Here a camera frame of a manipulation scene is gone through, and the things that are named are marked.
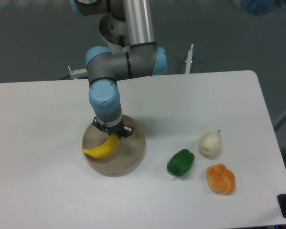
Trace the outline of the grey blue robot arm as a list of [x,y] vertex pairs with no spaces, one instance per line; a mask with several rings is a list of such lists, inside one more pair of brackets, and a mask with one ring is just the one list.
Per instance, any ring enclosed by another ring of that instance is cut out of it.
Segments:
[[167,71],[165,49],[157,46],[149,0],[72,0],[82,16],[105,14],[102,22],[126,51],[112,53],[96,46],[85,55],[89,102],[95,112],[93,126],[108,135],[127,138],[134,127],[125,125],[117,88],[119,80],[161,75]]

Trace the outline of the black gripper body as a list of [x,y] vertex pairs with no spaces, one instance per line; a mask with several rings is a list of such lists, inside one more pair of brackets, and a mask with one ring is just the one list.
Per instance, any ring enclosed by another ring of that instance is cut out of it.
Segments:
[[111,130],[112,134],[123,132],[124,133],[123,138],[132,136],[134,132],[134,126],[125,125],[124,118],[121,118],[120,121],[118,121],[116,124],[113,123],[112,125],[111,123],[101,123],[100,120],[98,120],[98,118],[95,116],[93,119],[92,125],[104,133],[106,133],[106,130]]

